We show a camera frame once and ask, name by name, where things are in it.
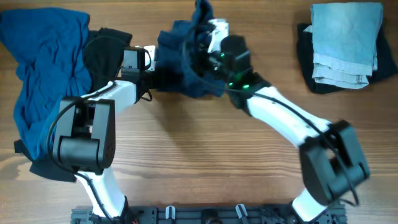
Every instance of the blue fabric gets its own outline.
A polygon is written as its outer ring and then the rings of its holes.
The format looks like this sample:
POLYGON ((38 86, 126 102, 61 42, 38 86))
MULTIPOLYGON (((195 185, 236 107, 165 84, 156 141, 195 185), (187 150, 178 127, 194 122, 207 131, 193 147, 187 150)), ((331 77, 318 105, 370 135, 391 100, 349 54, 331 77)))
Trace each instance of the blue fabric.
MULTIPOLYGON (((181 47, 182 42, 188 31, 195 25, 207 22, 213 18, 213 10, 207 0, 197 0, 192 21, 175 21, 170 32, 161 31, 157 39, 159 43, 159 53, 156 63, 156 71, 160 77, 159 91, 179 92, 192 98, 198 98, 207 94, 221 96, 223 90, 205 85, 195 77, 196 74, 190 73, 187 68, 182 66, 181 47)), ((206 38, 205 33, 197 32, 194 38, 206 38)), ((205 72, 202 77, 207 82, 224 87, 224 82, 215 80, 214 76, 205 72)))
POLYGON ((1 13, 0 41, 17 60, 17 76, 24 82, 14 119, 33 160, 47 154, 45 138, 60 100, 90 90, 82 58, 88 23, 88 14, 59 8, 1 13))
POLYGON ((314 63, 351 75, 372 75, 382 9, 373 2, 312 5, 314 63))

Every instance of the black metal base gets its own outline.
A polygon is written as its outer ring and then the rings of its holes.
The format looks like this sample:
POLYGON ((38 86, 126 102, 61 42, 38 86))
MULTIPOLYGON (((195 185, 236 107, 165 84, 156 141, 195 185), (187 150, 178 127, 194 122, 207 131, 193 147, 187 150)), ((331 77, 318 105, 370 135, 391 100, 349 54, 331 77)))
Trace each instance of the black metal base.
MULTIPOLYGON (((175 208, 175 219, 166 219, 166 208, 129 207, 133 219, 129 224, 298 224, 302 222, 289 204, 268 204, 246 207, 247 218, 239 218, 235 207, 175 208)), ((107 219, 91 218, 92 207, 72 210, 71 224, 109 223, 107 219)), ((314 224, 347 224, 344 205, 330 206, 314 224)))

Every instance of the pile of clothes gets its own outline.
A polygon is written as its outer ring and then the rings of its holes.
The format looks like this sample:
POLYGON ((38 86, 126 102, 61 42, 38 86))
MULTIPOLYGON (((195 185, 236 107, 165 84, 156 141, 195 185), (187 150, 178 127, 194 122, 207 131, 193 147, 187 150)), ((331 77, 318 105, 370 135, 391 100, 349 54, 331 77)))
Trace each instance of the pile of clothes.
POLYGON ((314 4, 298 25, 297 54, 314 93, 359 89, 398 73, 373 2, 314 4))
MULTIPOLYGON (((192 21, 176 21, 170 32, 160 33, 155 69, 162 82, 161 91, 193 98, 222 95, 222 91, 200 83, 180 64, 180 45, 186 33, 212 18, 208 1, 198 0, 192 21)), ((75 181, 74 175, 52 163, 45 143, 62 98, 85 95, 113 81, 132 39, 131 34, 119 30, 88 30, 89 21, 90 15, 85 12, 60 8, 16 9, 0 14, 0 41, 17 60, 16 74, 23 81, 14 108, 21 137, 14 142, 15 152, 33 162, 31 172, 47 179, 75 181)), ((211 76, 205 79, 224 85, 211 76)))

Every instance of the table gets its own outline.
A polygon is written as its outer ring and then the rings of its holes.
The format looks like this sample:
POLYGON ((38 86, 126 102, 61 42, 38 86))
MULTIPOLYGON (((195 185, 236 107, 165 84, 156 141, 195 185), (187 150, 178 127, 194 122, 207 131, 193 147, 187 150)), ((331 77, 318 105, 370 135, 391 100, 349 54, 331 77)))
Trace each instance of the table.
MULTIPOLYGON (((397 223, 398 75, 363 90, 310 93, 297 60, 297 24, 310 22, 313 1, 211 2, 231 33, 244 35, 252 64, 288 99, 331 121, 344 118, 358 132, 371 178, 358 187, 361 206, 349 223, 397 223)), ((131 45, 157 44, 160 30, 189 19, 193 1, 2 1, 0 9, 64 7, 91 15, 90 29, 133 34, 131 45)), ((384 2, 387 39, 398 58, 398 2, 384 2)), ((81 184, 42 179, 14 154, 12 118, 22 82, 17 63, 0 45, 0 222, 68 223, 70 210, 90 205, 81 184)), ((116 178, 131 205, 246 205, 287 203, 302 190, 298 151, 277 132, 236 110, 227 96, 193 100, 154 93, 116 118, 116 178)))

